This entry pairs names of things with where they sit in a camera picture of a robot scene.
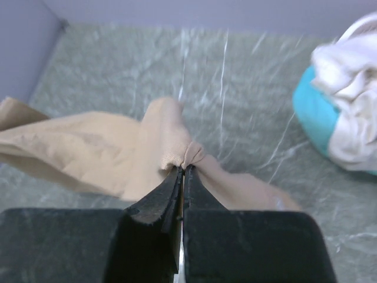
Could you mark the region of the beige polo shirt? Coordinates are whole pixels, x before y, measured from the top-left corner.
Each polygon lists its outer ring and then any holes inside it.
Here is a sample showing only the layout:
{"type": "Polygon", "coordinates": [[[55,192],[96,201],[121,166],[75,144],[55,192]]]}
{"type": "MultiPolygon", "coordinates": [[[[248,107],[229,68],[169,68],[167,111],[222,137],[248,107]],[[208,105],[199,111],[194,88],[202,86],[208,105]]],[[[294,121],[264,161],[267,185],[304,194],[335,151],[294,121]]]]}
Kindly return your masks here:
{"type": "Polygon", "coordinates": [[[196,167],[205,188],[231,210],[291,210],[284,191],[250,174],[229,173],[194,141],[173,98],[152,101],[141,121],[105,112],[52,119],[28,105],[1,102],[1,161],[76,192],[138,201],[173,167],[196,167]]]}

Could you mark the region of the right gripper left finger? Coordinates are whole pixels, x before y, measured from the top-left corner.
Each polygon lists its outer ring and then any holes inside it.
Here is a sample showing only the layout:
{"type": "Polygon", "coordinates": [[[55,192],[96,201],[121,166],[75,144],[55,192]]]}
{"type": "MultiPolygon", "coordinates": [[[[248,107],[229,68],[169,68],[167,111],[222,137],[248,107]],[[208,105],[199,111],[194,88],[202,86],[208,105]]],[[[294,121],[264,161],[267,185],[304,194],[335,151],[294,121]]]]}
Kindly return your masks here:
{"type": "Polygon", "coordinates": [[[124,210],[104,282],[173,282],[179,271],[182,168],[124,210]]]}

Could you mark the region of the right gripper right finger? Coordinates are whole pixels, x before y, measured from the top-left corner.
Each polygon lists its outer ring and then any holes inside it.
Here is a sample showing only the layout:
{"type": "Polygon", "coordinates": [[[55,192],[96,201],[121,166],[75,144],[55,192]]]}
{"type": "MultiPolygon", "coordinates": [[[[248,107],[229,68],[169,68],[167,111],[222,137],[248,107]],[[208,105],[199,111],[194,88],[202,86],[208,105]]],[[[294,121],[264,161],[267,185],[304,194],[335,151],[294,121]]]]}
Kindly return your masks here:
{"type": "Polygon", "coordinates": [[[322,232],[303,212],[228,210],[185,172],[187,282],[336,282],[322,232]]]}

